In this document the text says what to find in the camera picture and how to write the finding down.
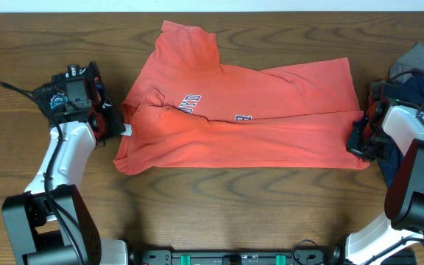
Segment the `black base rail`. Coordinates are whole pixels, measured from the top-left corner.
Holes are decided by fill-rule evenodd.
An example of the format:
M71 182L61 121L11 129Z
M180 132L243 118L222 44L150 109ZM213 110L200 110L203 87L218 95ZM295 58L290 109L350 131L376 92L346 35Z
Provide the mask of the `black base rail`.
M351 264L342 256L322 248L304 247L291 252L218 252L148 250L131 252L130 264L137 265L325 265Z

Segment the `grey garment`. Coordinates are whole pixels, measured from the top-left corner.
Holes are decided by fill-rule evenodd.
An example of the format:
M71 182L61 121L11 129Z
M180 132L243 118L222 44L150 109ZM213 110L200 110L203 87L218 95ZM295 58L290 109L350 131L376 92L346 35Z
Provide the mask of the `grey garment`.
M395 61L389 69L389 78L405 71L424 71L424 45L417 43L407 53ZM421 96L424 99L424 74L407 73L396 77L392 83L371 82L369 92L372 97L381 94L392 98Z

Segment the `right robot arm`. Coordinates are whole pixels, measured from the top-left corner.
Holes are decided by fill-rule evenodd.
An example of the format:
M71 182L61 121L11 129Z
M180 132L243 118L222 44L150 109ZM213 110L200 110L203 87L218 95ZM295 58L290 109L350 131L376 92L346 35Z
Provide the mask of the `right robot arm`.
M382 264L403 248L424 243L424 112L393 96L395 89L390 82L370 85L370 106L346 144L362 160L386 160L391 149L403 154L384 212L335 247L330 264Z

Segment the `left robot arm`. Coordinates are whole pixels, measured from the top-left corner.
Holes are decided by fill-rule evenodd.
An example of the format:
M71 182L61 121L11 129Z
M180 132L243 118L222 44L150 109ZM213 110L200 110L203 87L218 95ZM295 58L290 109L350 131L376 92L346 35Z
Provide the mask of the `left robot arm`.
M33 91L0 85L34 102L49 122L38 173L1 208L16 263L130 264L127 243L101 238L79 190L96 145L122 130L99 75L55 77Z

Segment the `red soccer t-shirt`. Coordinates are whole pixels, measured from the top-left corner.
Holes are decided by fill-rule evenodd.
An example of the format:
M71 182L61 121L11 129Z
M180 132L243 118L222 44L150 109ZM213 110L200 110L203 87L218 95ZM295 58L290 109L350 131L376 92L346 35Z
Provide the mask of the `red soccer t-shirt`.
M121 106L125 174L161 168L365 169L346 143L363 113L347 58L264 70L226 65L216 35L164 21Z

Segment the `black printed folded shirt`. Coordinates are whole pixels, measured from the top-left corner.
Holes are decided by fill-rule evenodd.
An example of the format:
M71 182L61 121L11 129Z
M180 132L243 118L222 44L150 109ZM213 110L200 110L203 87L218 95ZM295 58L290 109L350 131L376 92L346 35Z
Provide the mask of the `black printed folded shirt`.
M87 66L69 65L66 72L33 91L33 96L54 116L56 122L86 122L93 113L102 113L103 96L97 81L100 73L95 62Z

